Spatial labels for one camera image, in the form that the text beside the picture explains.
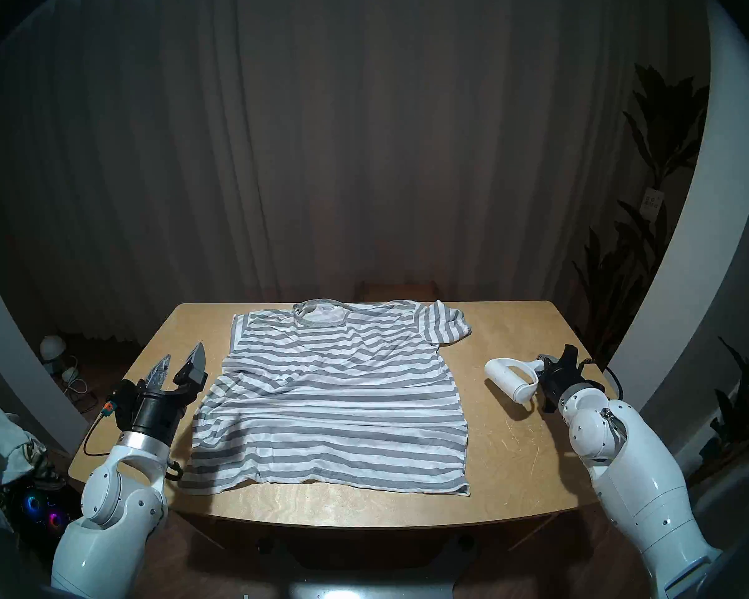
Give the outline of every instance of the cable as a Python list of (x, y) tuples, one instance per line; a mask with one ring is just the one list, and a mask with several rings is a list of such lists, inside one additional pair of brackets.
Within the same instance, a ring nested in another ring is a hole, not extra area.
[[(582, 368), (585, 365), (596, 365), (597, 361), (595, 361), (593, 358), (583, 358), (582, 363), (580, 363), (580, 366), (577, 368), (578, 371), (582, 371)], [(613, 377), (613, 382), (616, 383), (616, 386), (618, 387), (618, 395), (619, 395), (619, 401), (622, 401), (624, 399), (624, 389), (621, 388), (621, 382), (619, 382), (619, 378), (616, 377), (616, 374), (613, 373), (613, 369), (610, 367), (605, 367), (605, 371), (610, 373), (610, 375)]]
[(89, 443), (89, 438), (92, 437), (92, 432), (94, 431), (94, 428), (97, 427), (97, 424), (103, 420), (103, 415), (99, 414), (97, 415), (97, 420), (92, 425), (92, 428), (89, 429), (89, 433), (86, 434), (86, 438), (84, 438), (83, 441), (83, 453), (84, 455), (88, 455), (89, 457), (105, 457), (108, 455), (108, 453), (89, 453), (89, 451), (86, 450), (86, 445)]
[(619, 401), (624, 399), (624, 389), (621, 388), (621, 382), (619, 382), (619, 378), (616, 377), (616, 374), (613, 373), (613, 369), (610, 367), (605, 367), (605, 370), (610, 373), (610, 375), (613, 377), (613, 382), (616, 383), (616, 386), (619, 388)]

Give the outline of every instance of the curtain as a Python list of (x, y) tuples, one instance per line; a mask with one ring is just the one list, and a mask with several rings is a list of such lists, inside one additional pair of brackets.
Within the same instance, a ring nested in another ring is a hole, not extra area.
[(0, 46), (2, 231), (55, 326), (92, 337), (360, 281), (565, 309), (589, 226), (647, 178), (621, 110), (666, 21), (666, 0), (49, 0)]

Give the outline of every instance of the floor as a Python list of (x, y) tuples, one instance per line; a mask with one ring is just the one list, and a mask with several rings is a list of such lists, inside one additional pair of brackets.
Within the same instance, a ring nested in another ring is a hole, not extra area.
[[(76, 400), (96, 417), (111, 386), (140, 349), (133, 343), (67, 338), (82, 377), (97, 397)], [(275, 538), (312, 569), (387, 569), (429, 562), (454, 533), (470, 535), (479, 552), (458, 579), (456, 599), (649, 597), (640, 556), (598, 505), (560, 514), (517, 545), (544, 520), (464, 529), (344, 531), (289, 529), (170, 513), (147, 543), (134, 597), (219, 599), (286, 594), (287, 582), (263, 569), (256, 545)]]

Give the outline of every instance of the gray and white striped shirt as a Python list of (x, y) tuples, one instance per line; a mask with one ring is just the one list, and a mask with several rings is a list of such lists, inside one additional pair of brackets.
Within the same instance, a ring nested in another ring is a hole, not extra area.
[(234, 316), (180, 489), (315, 479), (468, 495), (468, 426), (438, 346), (470, 332), (440, 301), (320, 299)]

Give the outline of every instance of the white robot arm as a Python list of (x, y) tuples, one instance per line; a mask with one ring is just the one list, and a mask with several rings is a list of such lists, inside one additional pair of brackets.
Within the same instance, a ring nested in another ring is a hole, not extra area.
[(541, 387), (546, 411), (559, 409), (569, 426), (572, 448), (611, 522), (640, 551), (654, 596), (676, 597), (706, 575), (721, 552), (702, 537), (682, 471), (663, 442), (628, 403), (608, 399), (600, 384), (582, 378), (582, 368), (577, 348), (567, 345), (559, 359), (495, 358), (486, 375), (519, 403)]
[[(169, 460), (169, 447), (186, 405), (196, 399), (208, 378), (203, 344), (197, 344), (175, 376), (177, 391), (160, 389), (168, 369), (169, 356), (165, 356), (146, 380), (135, 386), (123, 380), (109, 398), (100, 418), (116, 409), (122, 433), (105, 462), (89, 475), (81, 498), (83, 517), (67, 526), (58, 544), (52, 561), (53, 588), (100, 599), (129, 594), (141, 568), (144, 544), (166, 520), (164, 479), (177, 480), (182, 474), (167, 475), (168, 467), (179, 471)], [(122, 475), (120, 462), (142, 472), (150, 485)]]

